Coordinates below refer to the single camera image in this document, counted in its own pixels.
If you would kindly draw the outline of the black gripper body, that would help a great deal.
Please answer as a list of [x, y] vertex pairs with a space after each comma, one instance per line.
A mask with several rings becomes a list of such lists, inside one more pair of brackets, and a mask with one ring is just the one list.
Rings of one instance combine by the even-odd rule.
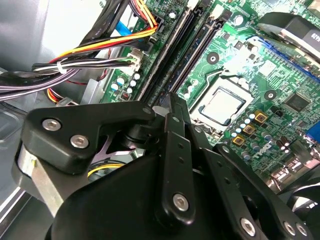
[[163, 226], [155, 204], [159, 163], [132, 162], [74, 192], [59, 208], [51, 240], [230, 240], [220, 203], [206, 178], [193, 173], [195, 221], [178, 229]]

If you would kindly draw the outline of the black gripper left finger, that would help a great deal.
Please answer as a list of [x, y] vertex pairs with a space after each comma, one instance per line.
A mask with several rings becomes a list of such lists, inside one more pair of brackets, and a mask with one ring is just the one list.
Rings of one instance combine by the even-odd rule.
[[196, 218], [192, 153], [178, 98], [168, 96], [164, 115], [140, 101], [31, 111], [17, 165], [53, 220], [74, 192], [147, 157], [158, 162], [156, 219], [166, 227], [190, 226]]

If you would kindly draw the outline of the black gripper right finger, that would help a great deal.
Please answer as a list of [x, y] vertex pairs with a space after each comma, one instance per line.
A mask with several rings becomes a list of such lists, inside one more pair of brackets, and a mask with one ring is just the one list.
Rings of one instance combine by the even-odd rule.
[[193, 166], [205, 180], [205, 194], [218, 200], [220, 229], [229, 240], [313, 240], [303, 221], [227, 145], [212, 147], [191, 123], [187, 103], [177, 99], [185, 122]]

